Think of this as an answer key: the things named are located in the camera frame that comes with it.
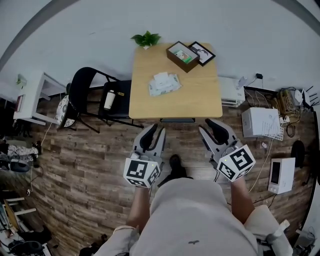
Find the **potted plant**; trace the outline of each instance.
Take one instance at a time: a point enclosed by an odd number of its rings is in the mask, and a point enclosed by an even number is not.
[[[160,38],[159,34],[151,34],[149,31],[145,32],[144,35],[136,34],[131,37],[137,45],[142,46],[145,50],[156,45]]]

